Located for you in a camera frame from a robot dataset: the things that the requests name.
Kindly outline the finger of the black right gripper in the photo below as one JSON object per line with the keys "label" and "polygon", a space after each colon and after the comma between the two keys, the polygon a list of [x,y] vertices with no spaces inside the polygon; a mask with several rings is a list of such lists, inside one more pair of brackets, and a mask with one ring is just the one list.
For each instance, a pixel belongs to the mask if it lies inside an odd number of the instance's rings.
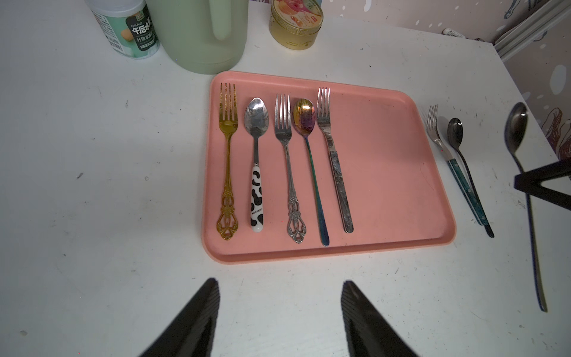
{"label": "finger of the black right gripper", "polygon": [[569,211],[571,208],[569,194],[552,190],[542,185],[545,181],[552,181],[564,176],[570,176],[570,159],[517,175],[514,178],[514,188]]}

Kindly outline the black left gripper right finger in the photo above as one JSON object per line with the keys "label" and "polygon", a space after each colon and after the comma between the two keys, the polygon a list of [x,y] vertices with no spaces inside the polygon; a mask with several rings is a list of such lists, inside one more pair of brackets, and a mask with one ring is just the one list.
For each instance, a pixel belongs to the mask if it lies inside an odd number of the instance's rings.
{"label": "black left gripper right finger", "polygon": [[341,309],[350,356],[417,356],[352,281],[343,283]]}

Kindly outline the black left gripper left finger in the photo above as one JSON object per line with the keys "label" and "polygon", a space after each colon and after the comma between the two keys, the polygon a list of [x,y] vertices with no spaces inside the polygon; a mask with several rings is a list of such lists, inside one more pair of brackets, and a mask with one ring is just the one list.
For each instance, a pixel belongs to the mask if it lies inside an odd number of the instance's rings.
{"label": "black left gripper left finger", "polygon": [[219,284],[215,278],[209,278],[163,333],[141,355],[210,356],[219,305]]}

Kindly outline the large black long spoon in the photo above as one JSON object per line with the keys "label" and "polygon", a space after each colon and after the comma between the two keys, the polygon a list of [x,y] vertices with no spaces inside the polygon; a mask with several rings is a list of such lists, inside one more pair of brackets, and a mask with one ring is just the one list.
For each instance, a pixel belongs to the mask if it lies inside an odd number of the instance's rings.
{"label": "large black long spoon", "polygon": [[[513,157],[514,162],[517,165],[520,173],[524,173],[523,166],[516,156],[516,151],[522,144],[523,138],[526,132],[526,126],[528,122],[528,112],[526,105],[522,102],[516,103],[510,114],[508,115],[505,129],[504,129],[504,141],[506,148],[510,155]],[[533,265],[533,275],[535,283],[535,292],[538,299],[538,305],[542,312],[548,312],[547,301],[544,294],[544,288],[541,281],[541,268],[538,258],[537,242],[535,237],[535,223],[533,219],[532,212],[532,201],[529,194],[526,194],[526,210],[529,221],[529,237],[531,244],[531,255],[532,255],[532,265]]]}

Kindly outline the small black spoon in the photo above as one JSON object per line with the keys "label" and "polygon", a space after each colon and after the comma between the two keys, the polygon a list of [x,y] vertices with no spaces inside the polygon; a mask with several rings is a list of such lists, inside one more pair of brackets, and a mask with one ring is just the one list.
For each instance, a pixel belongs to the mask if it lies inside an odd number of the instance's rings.
{"label": "small black spoon", "polygon": [[[474,193],[474,198],[476,199],[477,206],[478,206],[478,208],[480,208],[480,210],[482,211],[483,217],[486,219],[486,214],[485,214],[485,211],[483,209],[483,205],[480,201],[480,197],[477,193],[477,189],[475,187],[474,180],[472,178],[469,166],[465,160],[464,155],[461,153],[460,148],[459,148],[460,145],[462,144],[462,140],[463,140],[463,126],[462,126],[462,121],[459,118],[452,118],[448,122],[447,138],[448,138],[449,144],[459,154],[459,157],[462,160],[462,163],[463,163],[465,170],[468,174],[468,180],[469,180],[470,185],[471,185],[471,190]],[[483,224],[484,228],[486,229],[487,235],[489,235],[490,238],[495,238],[495,234],[494,234],[492,227],[490,226],[488,220],[486,220],[486,223],[483,220],[480,220],[480,221]]]}

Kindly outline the gold ornate fork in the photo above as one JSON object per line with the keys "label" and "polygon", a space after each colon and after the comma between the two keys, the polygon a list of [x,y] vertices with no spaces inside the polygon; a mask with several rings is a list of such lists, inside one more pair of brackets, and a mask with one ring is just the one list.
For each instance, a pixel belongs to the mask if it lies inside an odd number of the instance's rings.
{"label": "gold ornate fork", "polygon": [[235,215],[234,196],[231,181],[231,138],[237,131],[236,86],[231,83],[220,84],[219,128],[225,136],[225,182],[222,193],[222,206],[217,221],[217,231],[224,240],[230,240],[239,227]]}

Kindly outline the teal handle fork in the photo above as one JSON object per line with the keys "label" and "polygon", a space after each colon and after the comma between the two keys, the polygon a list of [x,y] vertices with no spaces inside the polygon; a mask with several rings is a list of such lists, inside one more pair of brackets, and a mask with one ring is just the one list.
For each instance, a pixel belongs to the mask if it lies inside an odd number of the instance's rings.
{"label": "teal handle fork", "polygon": [[437,145],[437,147],[439,147],[440,152],[445,158],[447,165],[449,166],[454,178],[457,181],[457,184],[462,190],[462,193],[465,196],[465,199],[468,202],[468,205],[471,208],[474,216],[476,217],[476,220],[482,226],[489,227],[489,222],[486,218],[486,214],[484,213],[483,206],[477,200],[474,191],[472,190],[470,184],[468,184],[468,181],[460,169],[457,160],[452,156],[443,140],[440,138],[440,134],[438,133],[437,128],[437,110],[437,105],[431,105],[428,110],[428,117],[426,122],[427,133],[430,139]]}

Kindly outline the silver ornate handle fork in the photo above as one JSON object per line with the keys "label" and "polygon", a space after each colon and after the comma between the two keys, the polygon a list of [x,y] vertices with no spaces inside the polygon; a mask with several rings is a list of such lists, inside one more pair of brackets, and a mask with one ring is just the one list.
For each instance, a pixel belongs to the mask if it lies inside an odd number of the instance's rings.
{"label": "silver ornate handle fork", "polygon": [[288,223],[287,233],[295,243],[301,244],[306,235],[306,225],[300,212],[300,204],[294,187],[288,143],[291,140],[291,104],[289,95],[278,94],[275,103],[274,133],[282,144],[288,178]]}

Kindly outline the grey speckled handle fork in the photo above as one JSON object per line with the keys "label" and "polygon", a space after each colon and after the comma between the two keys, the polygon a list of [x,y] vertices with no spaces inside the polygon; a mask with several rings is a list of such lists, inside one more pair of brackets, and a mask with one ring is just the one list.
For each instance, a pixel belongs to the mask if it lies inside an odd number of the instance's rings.
{"label": "grey speckled handle fork", "polygon": [[349,209],[346,187],[344,185],[343,175],[341,172],[341,164],[339,161],[338,153],[335,148],[335,143],[331,133],[330,96],[331,96],[330,88],[321,87],[318,89],[317,122],[318,122],[318,127],[321,129],[322,133],[324,134],[327,143],[327,149],[330,158],[330,166],[332,170],[333,180],[335,183],[335,191],[338,199],[338,204],[341,212],[343,229],[346,233],[350,234],[354,232],[354,225],[352,222],[352,216]]}

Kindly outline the cow pattern handle spoon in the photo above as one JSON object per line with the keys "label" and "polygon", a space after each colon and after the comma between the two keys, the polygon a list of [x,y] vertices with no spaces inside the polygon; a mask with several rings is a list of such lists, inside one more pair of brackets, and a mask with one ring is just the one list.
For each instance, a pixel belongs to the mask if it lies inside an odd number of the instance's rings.
{"label": "cow pattern handle spoon", "polygon": [[253,167],[251,176],[251,228],[259,233],[263,230],[263,194],[259,160],[259,138],[269,128],[269,113],[261,98],[254,98],[245,111],[245,129],[254,139]]}

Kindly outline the iridescent rainbow spoon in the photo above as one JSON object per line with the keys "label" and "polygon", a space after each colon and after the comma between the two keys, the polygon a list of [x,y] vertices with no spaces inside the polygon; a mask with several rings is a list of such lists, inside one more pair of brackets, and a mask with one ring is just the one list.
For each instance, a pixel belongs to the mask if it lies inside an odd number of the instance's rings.
{"label": "iridescent rainbow spoon", "polygon": [[330,245],[330,237],[327,230],[327,224],[324,216],[324,210],[321,203],[321,197],[318,189],[318,181],[315,172],[315,165],[312,157],[312,150],[309,144],[309,136],[312,134],[316,124],[316,112],[312,101],[301,98],[293,105],[293,119],[294,126],[297,132],[302,135],[306,150],[309,157],[310,168],[312,172],[312,185],[315,196],[315,205],[317,211],[318,229],[320,234],[321,244],[323,246]]}

